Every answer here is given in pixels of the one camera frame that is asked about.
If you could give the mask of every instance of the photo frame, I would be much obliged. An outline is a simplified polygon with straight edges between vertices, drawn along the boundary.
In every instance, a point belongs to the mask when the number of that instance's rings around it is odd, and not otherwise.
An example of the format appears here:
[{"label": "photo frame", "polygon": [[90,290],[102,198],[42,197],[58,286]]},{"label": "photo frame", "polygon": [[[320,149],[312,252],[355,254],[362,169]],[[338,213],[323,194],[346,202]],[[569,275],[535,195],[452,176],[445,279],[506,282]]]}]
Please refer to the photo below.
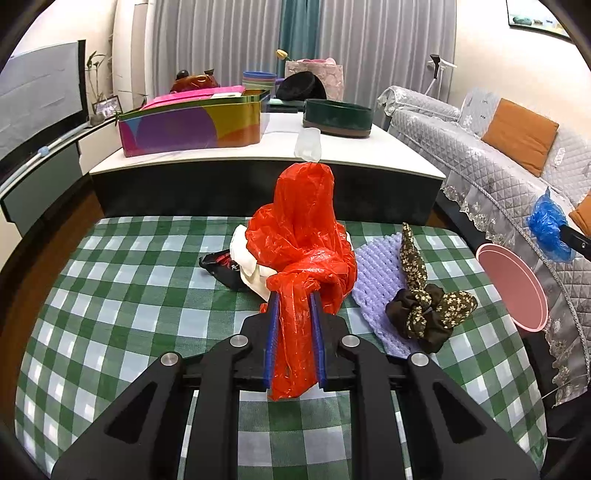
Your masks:
[{"label": "photo frame", "polygon": [[105,119],[111,118],[118,113],[123,113],[118,95],[113,95],[105,100],[93,103],[92,109],[94,110],[95,115],[102,113]]},{"label": "photo frame", "polygon": [[540,0],[506,0],[511,28],[536,31],[572,41],[554,14]]}]

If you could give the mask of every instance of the red plastic bag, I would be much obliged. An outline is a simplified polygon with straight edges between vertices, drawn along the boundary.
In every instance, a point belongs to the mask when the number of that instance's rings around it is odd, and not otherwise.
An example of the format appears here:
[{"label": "red plastic bag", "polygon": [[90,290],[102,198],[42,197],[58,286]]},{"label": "red plastic bag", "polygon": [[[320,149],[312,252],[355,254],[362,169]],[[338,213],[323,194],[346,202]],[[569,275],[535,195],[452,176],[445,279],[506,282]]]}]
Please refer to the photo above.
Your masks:
[{"label": "red plastic bag", "polygon": [[246,247],[277,270],[267,287],[280,295],[280,325],[271,398],[302,395],[316,383],[308,296],[320,290],[324,311],[336,313],[357,279],[345,227],[333,210],[335,178],[319,163],[297,163],[277,180],[273,203],[257,210]]}]

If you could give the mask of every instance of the green round box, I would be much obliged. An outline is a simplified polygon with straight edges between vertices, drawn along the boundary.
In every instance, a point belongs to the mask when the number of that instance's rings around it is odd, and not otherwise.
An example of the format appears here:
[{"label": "green round box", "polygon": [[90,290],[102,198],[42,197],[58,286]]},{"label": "green round box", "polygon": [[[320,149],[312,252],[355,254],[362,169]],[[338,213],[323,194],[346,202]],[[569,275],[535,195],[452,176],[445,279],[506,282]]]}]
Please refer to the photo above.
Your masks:
[{"label": "green round box", "polygon": [[304,127],[316,127],[324,134],[366,138],[373,121],[373,109],[353,103],[307,99],[304,105]]}]

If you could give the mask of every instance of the white cloth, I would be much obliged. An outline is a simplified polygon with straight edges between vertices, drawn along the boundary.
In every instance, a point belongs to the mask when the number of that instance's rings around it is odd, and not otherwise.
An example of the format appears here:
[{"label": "white cloth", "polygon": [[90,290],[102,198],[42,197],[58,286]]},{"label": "white cloth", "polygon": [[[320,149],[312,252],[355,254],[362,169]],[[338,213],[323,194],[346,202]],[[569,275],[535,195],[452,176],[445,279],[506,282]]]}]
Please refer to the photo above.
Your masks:
[{"label": "white cloth", "polygon": [[269,267],[256,263],[256,258],[246,248],[246,227],[238,225],[230,241],[230,257],[240,265],[242,281],[265,301],[269,300],[271,292],[267,288],[267,278],[277,272]]}]

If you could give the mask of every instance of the colorful tin box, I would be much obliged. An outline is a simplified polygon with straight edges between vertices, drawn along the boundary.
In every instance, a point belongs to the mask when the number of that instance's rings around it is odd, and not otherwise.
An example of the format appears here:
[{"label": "colorful tin box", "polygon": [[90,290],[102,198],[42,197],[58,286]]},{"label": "colorful tin box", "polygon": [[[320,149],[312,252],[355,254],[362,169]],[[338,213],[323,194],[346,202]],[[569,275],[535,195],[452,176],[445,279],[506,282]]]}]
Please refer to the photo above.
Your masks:
[{"label": "colorful tin box", "polygon": [[242,96],[185,98],[119,116],[126,157],[200,148],[244,147],[259,143],[267,128],[269,92]]}]

